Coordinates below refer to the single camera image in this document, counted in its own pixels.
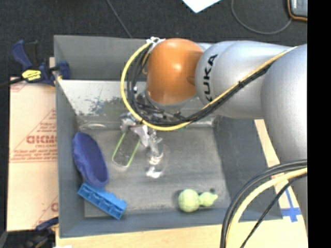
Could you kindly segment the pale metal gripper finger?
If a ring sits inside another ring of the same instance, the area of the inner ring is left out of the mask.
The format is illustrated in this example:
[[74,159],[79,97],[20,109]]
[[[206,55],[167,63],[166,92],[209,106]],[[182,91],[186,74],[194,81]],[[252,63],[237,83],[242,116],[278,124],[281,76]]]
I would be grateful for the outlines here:
[[149,157],[153,160],[158,160],[163,157],[162,138],[158,136],[151,136],[149,138]]
[[162,162],[149,162],[145,175],[150,178],[160,178],[163,172],[164,166]]

